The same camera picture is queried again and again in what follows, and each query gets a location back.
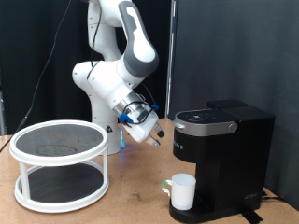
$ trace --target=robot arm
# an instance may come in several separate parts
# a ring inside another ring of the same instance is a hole
[[[118,60],[99,62],[89,74],[88,83],[124,122],[124,128],[137,142],[146,141],[157,147],[160,143],[150,135],[150,131],[155,130],[160,137],[164,135],[157,123],[158,116],[133,88],[157,68],[158,54],[131,1],[100,0],[100,4],[101,25],[122,26],[128,43]]]

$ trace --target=cable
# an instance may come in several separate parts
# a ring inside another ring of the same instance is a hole
[[[93,65],[93,52],[94,52],[95,37],[96,37],[96,35],[97,35],[97,31],[98,31],[98,29],[99,29],[99,26],[100,26],[100,23],[101,23],[101,20],[102,20],[102,8],[101,8],[100,0],[97,0],[97,3],[99,4],[99,7],[100,7],[100,17],[99,17],[99,22],[97,23],[97,26],[96,26],[96,29],[95,29],[94,36],[93,36],[93,47],[92,47],[92,53],[91,53],[92,70],[93,70],[93,68],[95,67],[95,65]]]
[[[124,111],[126,110],[126,108],[127,108],[129,105],[132,105],[132,104],[142,104],[142,105],[147,105],[147,106],[149,106],[149,104],[146,103],[146,102],[143,102],[143,101],[134,101],[134,102],[131,102],[130,104],[128,104],[127,106],[124,107],[124,109],[122,110],[122,114],[124,113]],[[124,124],[127,125],[127,126],[130,127],[130,128],[132,128],[132,127],[131,127],[128,123],[130,123],[130,124],[141,124],[141,123],[143,123],[144,121],[146,121],[146,119],[148,118],[148,116],[149,116],[149,114],[150,114],[151,111],[153,111],[153,108],[152,108],[152,107],[150,108],[150,111],[148,112],[148,114],[147,114],[147,115],[146,115],[140,122],[138,122],[138,123],[131,123],[131,122],[129,122],[129,121],[127,120],[126,122],[124,122]]]
[[[53,55],[53,52],[54,52],[54,49],[55,49],[55,47],[56,47],[57,34],[58,34],[59,29],[60,29],[60,27],[61,27],[61,25],[62,25],[62,23],[63,23],[63,21],[64,21],[65,15],[66,15],[66,13],[67,13],[67,11],[68,11],[70,5],[71,5],[71,2],[72,2],[72,0],[69,0],[68,5],[67,5],[67,8],[66,8],[66,11],[65,11],[65,13],[64,13],[64,15],[63,15],[63,18],[61,19],[61,21],[60,21],[60,23],[59,23],[59,25],[58,25],[58,28],[57,28],[57,30],[56,30],[56,34],[55,34],[55,37],[54,37],[54,44],[53,44],[53,46],[52,46],[52,50],[51,50],[51,52],[50,52],[50,56],[49,56],[49,58],[48,58],[48,60],[47,60],[47,62],[46,62],[46,65],[45,65],[43,71],[41,72],[41,74],[40,74],[40,76],[39,76],[39,79],[38,79],[38,81],[37,81],[37,84],[36,84],[36,90],[35,90],[35,93],[34,93],[34,97],[33,97],[33,99],[32,99],[31,106],[30,106],[28,112],[26,113],[25,117],[22,119],[22,121],[21,121],[21,123],[20,123],[20,125],[19,125],[19,127],[18,127],[18,129],[16,130],[15,133],[17,133],[17,132],[19,131],[19,129],[25,124],[26,120],[28,119],[28,117],[29,117],[29,115],[30,115],[30,113],[31,113],[31,111],[32,111],[32,109],[33,109],[33,107],[34,107],[35,98],[36,98],[36,92],[37,92],[37,89],[38,89],[38,86],[39,86],[39,82],[40,82],[41,78],[43,77],[43,75],[44,75],[44,73],[45,73],[45,71],[46,71],[46,68],[47,68],[48,65],[49,65],[50,59],[51,59],[51,57],[52,57],[52,55]],[[0,152],[2,152],[2,150],[7,146],[7,144],[10,142],[10,139],[15,135],[15,133],[12,134],[12,136],[8,139],[8,141],[1,147]]]
[[[152,102],[154,103],[154,104],[156,104],[156,102],[155,102],[155,100],[153,99],[153,97],[152,97],[152,95],[151,95],[151,93],[150,93],[150,90],[148,89],[148,87],[145,85],[145,84],[143,84],[143,83],[140,83],[147,91],[148,91],[148,93],[149,93],[149,95],[150,95],[150,97],[151,97],[151,100],[152,100]]]
[[[262,202],[266,201],[266,200],[270,200],[270,199],[274,199],[274,200],[279,200],[282,202],[286,202],[283,198],[279,198],[279,197],[263,197],[262,198]]]

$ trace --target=mug handle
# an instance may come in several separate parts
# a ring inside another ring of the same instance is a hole
[[[172,181],[171,180],[165,180],[162,184],[161,184],[161,188],[162,191],[164,191],[165,193],[168,193],[168,197],[170,197],[170,192],[168,189],[165,188],[166,185],[172,185]]]

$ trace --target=blue light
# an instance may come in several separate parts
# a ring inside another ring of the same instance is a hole
[[[125,147],[125,143],[123,142],[123,129],[121,129],[121,147]]]

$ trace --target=coffee maker lid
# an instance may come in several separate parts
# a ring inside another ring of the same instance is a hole
[[[172,123],[178,132],[191,136],[228,134],[237,130],[236,118],[211,109],[179,112]]]

